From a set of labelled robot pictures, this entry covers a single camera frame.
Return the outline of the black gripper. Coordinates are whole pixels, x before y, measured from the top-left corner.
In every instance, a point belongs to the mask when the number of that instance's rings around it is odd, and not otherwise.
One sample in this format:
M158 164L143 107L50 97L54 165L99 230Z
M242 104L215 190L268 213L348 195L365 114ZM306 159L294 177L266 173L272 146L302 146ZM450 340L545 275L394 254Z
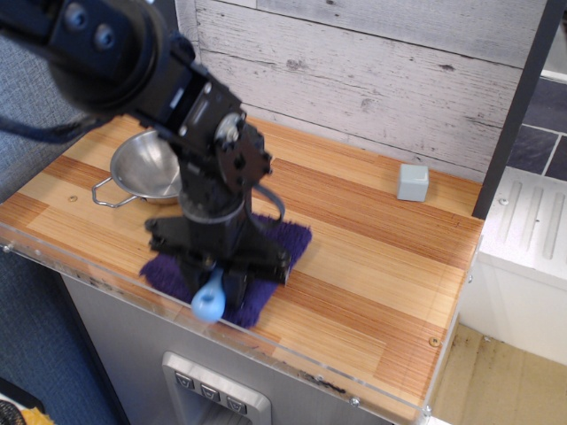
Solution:
M272 257L264 230L283 223L260 217L243 204L235 212L218 220L200 222L187 217L149 219L145 227L151 232L151 248L176 259L183 282L193 297L221 267L227 306L239 308L249 282L249 272L257 267L282 273L288 265L286 255Z

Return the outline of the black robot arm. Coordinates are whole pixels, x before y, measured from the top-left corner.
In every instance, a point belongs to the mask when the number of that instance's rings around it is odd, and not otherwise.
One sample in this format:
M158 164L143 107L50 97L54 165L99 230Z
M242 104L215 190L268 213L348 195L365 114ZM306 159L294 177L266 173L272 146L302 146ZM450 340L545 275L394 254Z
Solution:
M60 93L85 113L48 128L3 120L2 130L64 143L116 116L135 118L170 145L182 179L182 215L145 224L153 250L176 257L191 290L219 274L230 306L256 279L286 282L290 253L251 211L271 171L263 135L149 3L4 1L1 32L45 58Z

